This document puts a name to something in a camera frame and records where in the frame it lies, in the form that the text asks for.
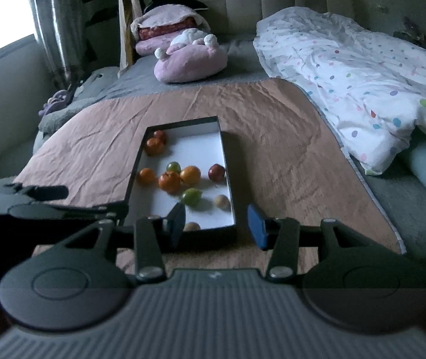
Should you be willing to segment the small orange mandarin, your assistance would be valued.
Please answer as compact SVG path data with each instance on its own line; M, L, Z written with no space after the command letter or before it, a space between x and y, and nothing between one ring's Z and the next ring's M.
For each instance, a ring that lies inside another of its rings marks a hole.
M161 139L152 137L146 141L144 151L147 156L157 156L164 152L164 148L165 144Z

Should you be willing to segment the small brown kiwi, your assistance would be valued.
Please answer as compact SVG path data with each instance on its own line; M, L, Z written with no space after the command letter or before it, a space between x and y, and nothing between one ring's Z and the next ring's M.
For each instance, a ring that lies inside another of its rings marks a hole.
M201 226L196 222L189 222L183 228L184 232L195 232L201 229Z

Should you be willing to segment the large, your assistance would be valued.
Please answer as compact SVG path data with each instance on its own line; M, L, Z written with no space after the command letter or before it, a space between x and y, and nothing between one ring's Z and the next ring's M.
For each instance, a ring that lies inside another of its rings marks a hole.
M181 188L180 174L174 171L166 171L159 176L158 187L168 194L176 194Z

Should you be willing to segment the dark red plum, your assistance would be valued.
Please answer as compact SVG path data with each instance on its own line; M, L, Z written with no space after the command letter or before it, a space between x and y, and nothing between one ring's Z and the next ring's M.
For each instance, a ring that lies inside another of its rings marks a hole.
M208 177L212 182L223 182L225 179L226 169L224 166L214 164L208 170Z
M167 144L167 134L163 130L156 130L154 132L154 137L160 140L163 145Z

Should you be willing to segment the green lime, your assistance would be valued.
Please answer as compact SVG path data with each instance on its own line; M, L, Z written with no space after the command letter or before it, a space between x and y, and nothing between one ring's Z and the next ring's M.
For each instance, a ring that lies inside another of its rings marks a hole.
M189 207L196 206L203 196L203 192L196 188L189 188L185 190L181 196L181 202Z
M181 172L181 165L176 161L172 161L167 165L166 171L179 174Z

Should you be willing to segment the yellow-orange orange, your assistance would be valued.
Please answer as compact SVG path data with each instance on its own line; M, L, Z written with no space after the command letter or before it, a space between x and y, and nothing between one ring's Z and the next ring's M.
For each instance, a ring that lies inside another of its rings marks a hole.
M180 177L185 185L193 186L200 182L202 174L197 166L190 165L181 170Z

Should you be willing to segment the grey bed sheet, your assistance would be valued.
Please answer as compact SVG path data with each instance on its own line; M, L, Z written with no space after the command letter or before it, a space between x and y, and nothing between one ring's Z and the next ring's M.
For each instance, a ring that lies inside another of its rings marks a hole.
M220 72L203 76L207 65L182 69L173 81L159 81L154 74L154 55L141 57L121 72L116 66L96 70L76 90L68 114L75 115L100 101L123 96L144 96L188 87L221 83L249 83L265 80L268 74L249 38L230 38L220 46L228 65ZM366 183L397 227L407 253L426 257L426 135L415 130L410 146L380 177L367 176Z

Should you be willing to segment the purple plush toy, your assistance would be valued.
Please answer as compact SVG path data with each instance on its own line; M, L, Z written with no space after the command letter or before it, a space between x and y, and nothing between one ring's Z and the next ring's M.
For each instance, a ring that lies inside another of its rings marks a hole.
M43 108L38 111L38 115L43 118L45 115L63 110L71 104L72 99L73 92L64 89L59 90L45 102Z

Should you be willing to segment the pink brown bed cover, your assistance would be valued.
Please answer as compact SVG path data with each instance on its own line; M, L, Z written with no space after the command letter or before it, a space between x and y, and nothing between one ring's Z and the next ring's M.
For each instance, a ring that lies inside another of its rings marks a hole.
M168 255L168 270L265 268L246 227L245 209L316 225L335 218L397 252L398 231L346 159L325 121L295 85L279 79L212 84L101 101L67 121L17 176L25 185L65 185L66 204L89 207L121 199L148 127L215 116L232 182L237 229L205 251Z

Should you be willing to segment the grey plush toy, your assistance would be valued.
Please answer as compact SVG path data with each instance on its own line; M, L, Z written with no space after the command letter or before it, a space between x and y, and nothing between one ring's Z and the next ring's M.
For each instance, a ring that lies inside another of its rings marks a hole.
M118 79L119 68L107 66L94 71L86 80L70 85L68 90L73 92L73 99L65 109L40 117L38 133L34 141L33 153L36 153L48 138L53 135L66 121L84 108L93 105L104 98L107 89Z

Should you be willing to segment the dark grey open box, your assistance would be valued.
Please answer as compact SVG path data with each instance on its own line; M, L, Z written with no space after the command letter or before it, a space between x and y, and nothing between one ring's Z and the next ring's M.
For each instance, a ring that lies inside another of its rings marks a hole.
M237 218L219 119L148 126L125 196L124 223L157 219L165 246L228 238Z

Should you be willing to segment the white polka dot duvet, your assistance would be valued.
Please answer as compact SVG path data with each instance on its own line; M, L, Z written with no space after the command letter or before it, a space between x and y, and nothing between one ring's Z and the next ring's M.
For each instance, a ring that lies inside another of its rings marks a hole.
M426 134L426 49L306 7L260 20L253 45L268 76L301 87L366 174L381 175L415 129Z

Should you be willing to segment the curtain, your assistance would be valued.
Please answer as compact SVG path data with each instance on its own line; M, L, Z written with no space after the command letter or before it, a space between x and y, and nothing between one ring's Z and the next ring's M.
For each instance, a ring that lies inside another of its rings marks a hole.
M67 88L83 75L85 28L82 0L29 0L35 38L57 88Z

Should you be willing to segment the stack of pink pillows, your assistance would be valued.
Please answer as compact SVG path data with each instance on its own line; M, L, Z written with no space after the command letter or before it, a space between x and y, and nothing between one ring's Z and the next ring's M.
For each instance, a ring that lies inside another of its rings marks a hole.
M141 57L152 55L158 47L169 47L176 36L191 28L203 33L211 32L211 27L203 16L181 4L155 7L130 24L135 50Z

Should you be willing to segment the pink bunny plush cushion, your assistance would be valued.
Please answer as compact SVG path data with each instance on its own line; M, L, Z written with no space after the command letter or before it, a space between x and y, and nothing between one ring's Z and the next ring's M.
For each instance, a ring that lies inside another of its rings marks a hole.
M155 78L162 83L204 80L228 65L228 55L217 37L191 28L176 36L166 49L155 49Z

